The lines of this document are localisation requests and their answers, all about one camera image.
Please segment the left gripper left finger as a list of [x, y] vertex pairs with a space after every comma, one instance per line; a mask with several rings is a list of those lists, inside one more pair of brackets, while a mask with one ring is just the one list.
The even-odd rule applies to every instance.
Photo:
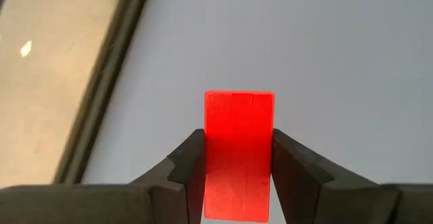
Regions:
[[200, 224], [204, 132], [127, 184], [19, 185], [0, 189], [0, 224]]

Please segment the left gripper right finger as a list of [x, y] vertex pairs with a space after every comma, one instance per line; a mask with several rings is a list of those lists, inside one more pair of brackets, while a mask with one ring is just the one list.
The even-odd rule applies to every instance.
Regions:
[[433, 224], [433, 183], [375, 183], [279, 129], [271, 174], [287, 224]]

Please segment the red rectangular block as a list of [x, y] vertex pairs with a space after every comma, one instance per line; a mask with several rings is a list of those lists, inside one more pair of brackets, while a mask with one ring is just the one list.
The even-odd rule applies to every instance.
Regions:
[[205, 93], [207, 219], [269, 220], [274, 104], [271, 92]]

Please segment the white paper scrap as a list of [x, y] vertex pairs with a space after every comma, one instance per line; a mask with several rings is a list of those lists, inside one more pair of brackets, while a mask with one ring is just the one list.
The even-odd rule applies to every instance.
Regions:
[[20, 55], [22, 58], [25, 58], [32, 50], [32, 41], [29, 40], [23, 44], [23, 46], [20, 48]]

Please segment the black metal table frame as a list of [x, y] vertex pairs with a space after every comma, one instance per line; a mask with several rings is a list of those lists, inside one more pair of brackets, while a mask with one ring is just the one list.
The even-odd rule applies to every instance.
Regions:
[[146, 0], [118, 0], [58, 165], [54, 184], [80, 183]]

